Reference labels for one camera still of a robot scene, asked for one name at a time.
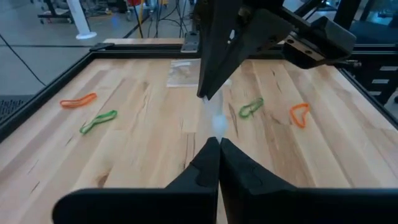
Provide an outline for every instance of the gray floor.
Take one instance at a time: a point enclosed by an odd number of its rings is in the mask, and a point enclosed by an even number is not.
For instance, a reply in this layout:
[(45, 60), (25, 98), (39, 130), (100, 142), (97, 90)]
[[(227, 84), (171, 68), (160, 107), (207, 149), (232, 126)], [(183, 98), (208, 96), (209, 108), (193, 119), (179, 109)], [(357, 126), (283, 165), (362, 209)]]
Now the gray floor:
[[(295, 10), (302, 4), (299, 0), (285, 0), (284, 6)], [(170, 0), (168, 7), (162, 8), (161, 17), (170, 13), (175, 7), (174, 1)], [(185, 12), (190, 12), (187, 4)], [(88, 47), (65, 47), (68, 45), (91, 46), (108, 38), (122, 38), (137, 22), (127, 21), (125, 14), (115, 13), (112, 16), (92, 17), (88, 23), (97, 36), (88, 40), (76, 40), (77, 29), (75, 25), (66, 20), (52, 20), (52, 23), (41, 24), (37, 14), (42, 10), (30, 3), (30, 0), (0, 0), (0, 34), (11, 44), (14, 50), (25, 60), (26, 64), (46, 84), (59, 76), (72, 63), (88, 52)], [(310, 21), (320, 16), (334, 18), (334, 12), (317, 12)], [(153, 14), (142, 25), (144, 37), (154, 37), (156, 32), (156, 15)], [(168, 19), (178, 19), (177, 12), (171, 14)], [(187, 30), (191, 29), (190, 21), (185, 21)], [(171, 21), (160, 21), (158, 26), (158, 37), (179, 37), (180, 28)], [(136, 30), (130, 38), (138, 38), (139, 31)], [(43, 86), (26, 69), (22, 62), (4, 45), (0, 40), (0, 95), (25, 95), (37, 93)], [(386, 105), (398, 117), (398, 105), (391, 99)]]

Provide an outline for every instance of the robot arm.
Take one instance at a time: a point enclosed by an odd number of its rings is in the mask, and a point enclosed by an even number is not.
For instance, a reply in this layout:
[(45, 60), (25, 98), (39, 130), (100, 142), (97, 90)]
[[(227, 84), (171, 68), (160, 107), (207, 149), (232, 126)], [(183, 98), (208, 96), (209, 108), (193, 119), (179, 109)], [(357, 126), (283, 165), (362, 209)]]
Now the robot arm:
[[(308, 23), (283, 7), (284, 0), (199, 0), (198, 97), (209, 100), (250, 55), (285, 40), (286, 60), (304, 69), (349, 57), (356, 37), (326, 17)], [(234, 37), (230, 40), (231, 31)]]

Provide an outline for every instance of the wooden table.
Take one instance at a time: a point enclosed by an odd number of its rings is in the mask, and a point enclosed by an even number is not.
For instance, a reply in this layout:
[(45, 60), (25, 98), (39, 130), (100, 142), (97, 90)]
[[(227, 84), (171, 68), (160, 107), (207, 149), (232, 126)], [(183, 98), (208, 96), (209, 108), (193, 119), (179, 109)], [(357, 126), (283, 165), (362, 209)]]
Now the wooden table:
[[(166, 87), (170, 61), (96, 59), (4, 140), (0, 223), (50, 223), (54, 203), (75, 189), (165, 187), (178, 176), (209, 127), (196, 88)], [(247, 60), (231, 80), (223, 87), (226, 137), (273, 173), (299, 187), (398, 186), (398, 131), (336, 68)], [(58, 103), (93, 91), (98, 99), (84, 108)], [(239, 118), (260, 96), (264, 106)], [(311, 111), (300, 129), (289, 109), (303, 102)], [(119, 111), (115, 120), (79, 133), (109, 110)]]

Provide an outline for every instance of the green rubber band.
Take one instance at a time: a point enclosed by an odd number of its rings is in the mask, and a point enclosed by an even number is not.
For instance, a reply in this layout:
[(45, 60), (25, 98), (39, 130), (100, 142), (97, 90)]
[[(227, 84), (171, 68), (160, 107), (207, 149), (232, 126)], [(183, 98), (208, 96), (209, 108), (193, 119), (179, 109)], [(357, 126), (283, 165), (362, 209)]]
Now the green rubber band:
[(118, 112), (116, 110), (111, 110), (105, 114), (100, 114), (97, 117), (95, 117), (89, 124), (84, 125), (83, 127), (80, 128), (80, 133), (86, 134), (89, 132), (94, 126), (97, 124), (101, 124), (103, 122), (111, 121), (113, 120), (116, 116), (118, 115)]
[(239, 116), (241, 118), (248, 118), (254, 112), (256, 112), (262, 105), (264, 105), (264, 99), (258, 98), (251, 102), (250, 104), (243, 106), (241, 110), (239, 110)]

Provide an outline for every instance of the electrical cord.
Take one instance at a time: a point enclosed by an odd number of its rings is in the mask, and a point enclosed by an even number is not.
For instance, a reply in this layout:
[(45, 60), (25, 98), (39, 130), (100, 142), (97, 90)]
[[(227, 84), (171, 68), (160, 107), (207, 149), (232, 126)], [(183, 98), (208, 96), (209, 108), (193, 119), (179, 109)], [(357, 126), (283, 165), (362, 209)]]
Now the electrical cord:
[(184, 1), (185, 1), (185, 2), (184, 2), (184, 7), (182, 8), (182, 17), (181, 17), (181, 22), (180, 22), (180, 24), (181, 24), (181, 25), (184, 25), (185, 32), (187, 33), (187, 32), (188, 32), (188, 29), (187, 29), (187, 26), (185, 25), (185, 22), (184, 22), (185, 7), (187, 6), (187, 0), (184, 0)]
[(152, 27), (152, 23), (153, 23), (153, 21), (154, 21), (153, 15), (154, 15), (153, 13), (150, 15), (150, 24), (149, 24), (149, 28), (148, 28), (147, 38), (149, 38), (150, 27)]
[(174, 23), (176, 23), (177, 25), (178, 25), (178, 27), (180, 27), (181, 26), (181, 24), (179, 23), (179, 22), (177, 22), (177, 21), (175, 21), (175, 20), (173, 20), (173, 19), (162, 19), (163, 21), (171, 21), (171, 22), (174, 22)]
[(46, 86), (46, 84), (44, 84), (44, 82), (42, 80), (40, 80), (38, 78), (38, 76), (32, 71), (32, 69), (30, 69), (30, 67), (28, 66), (28, 64), (26, 64), (26, 62), (17, 54), (17, 52), (14, 51), (14, 49), (12, 49), (12, 47), (8, 44), (8, 42), (4, 39), (4, 37), (0, 34), (0, 38), (2, 39), (2, 41), (7, 45), (7, 47), (12, 51), (12, 53), (15, 54), (15, 56), (17, 56), (17, 58), (26, 66), (26, 68), (31, 72), (31, 74), (37, 79), (37, 81), (39, 81), (43, 86)]
[(181, 38), (184, 35), (184, 31), (182, 29), (183, 16), (181, 15), (180, 0), (176, 0), (176, 3), (177, 3), (177, 14), (180, 18), (180, 35), (179, 35), (179, 37)]
[(309, 18), (311, 18), (311, 17), (314, 15), (314, 13), (316, 13), (316, 12), (319, 10), (319, 8), (322, 7), (322, 5), (323, 5), (325, 2), (326, 2), (326, 0), (323, 0), (321, 3), (319, 3), (319, 4), (317, 5), (317, 7), (311, 12), (311, 14), (309, 14), (309, 15), (307, 16), (307, 18), (306, 18), (305, 20), (307, 21)]
[(178, 5), (178, 4), (176, 3), (174, 9), (173, 9), (169, 14), (167, 14), (165, 17), (161, 18), (160, 20), (166, 19), (166, 18), (169, 17), (171, 14), (173, 14), (173, 12), (177, 10), (177, 5)]
[(154, 38), (158, 38), (159, 37), (159, 22), (160, 22), (160, 15), (162, 13), (162, 8), (163, 8), (163, 0), (161, 0), (161, 4), (159, 4), (159, 0), (157, 1), (157, 12), (156, 12), (156, 33)]
[(144, 38), (144, 34), (142, 34), (141, 23), (140, 23), (139, 18), (138, 18), (138, 13), (137, 13), (137, 9), (136, 9), (136, 5), (135, 4), (133, 4), (133, 8), (134, 8), (134, 13), (136, 15), (137, 22), (138, 22), (139, 33), (141, 35), (141, 38)]

